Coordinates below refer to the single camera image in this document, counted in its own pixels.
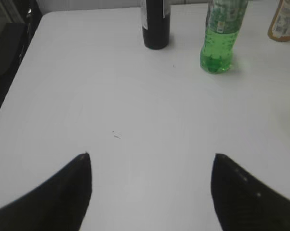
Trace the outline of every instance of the table surface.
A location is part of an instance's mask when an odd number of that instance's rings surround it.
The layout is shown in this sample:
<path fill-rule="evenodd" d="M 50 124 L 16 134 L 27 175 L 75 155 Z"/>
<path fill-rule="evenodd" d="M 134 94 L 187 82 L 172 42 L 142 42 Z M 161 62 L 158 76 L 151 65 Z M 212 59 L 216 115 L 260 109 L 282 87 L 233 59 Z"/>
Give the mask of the table surface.
<path fill-rule="evenodd" d="M 221 75 L 199 66 L 206 4 L 173 6 L 171 43 L 143 45 L 138 8 L 43 17 L 0 111 L 0 207 L 91 154 L 81 230 L 221 230 L 211 193 L 225 153 L 290 198 L 290 42 L 277 1 L 250 2 Z"/>

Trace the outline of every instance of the wine bottle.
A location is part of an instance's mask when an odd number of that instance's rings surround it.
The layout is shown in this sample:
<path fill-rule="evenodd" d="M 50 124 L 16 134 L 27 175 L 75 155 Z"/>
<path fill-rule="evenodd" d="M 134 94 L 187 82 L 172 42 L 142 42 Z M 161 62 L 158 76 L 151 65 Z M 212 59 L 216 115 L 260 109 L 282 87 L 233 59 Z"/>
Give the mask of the wine bottle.
<path fill-rule="evenodd" d="M 144 44 L 159 50 L 170 41 L 171 7 L 169 0 L 141 0 Z"/>

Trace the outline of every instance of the juice bottle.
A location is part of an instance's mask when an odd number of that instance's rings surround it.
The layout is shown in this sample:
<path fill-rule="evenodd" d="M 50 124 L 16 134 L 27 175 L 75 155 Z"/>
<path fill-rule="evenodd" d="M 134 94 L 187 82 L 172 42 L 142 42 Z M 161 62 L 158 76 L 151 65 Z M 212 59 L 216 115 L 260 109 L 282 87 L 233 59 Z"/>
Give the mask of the juice bottle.
<path fill-rule="evenodd" d="M 280 0 L 268 36 L 279 42 L 290 41 L 290 0 Z"/>

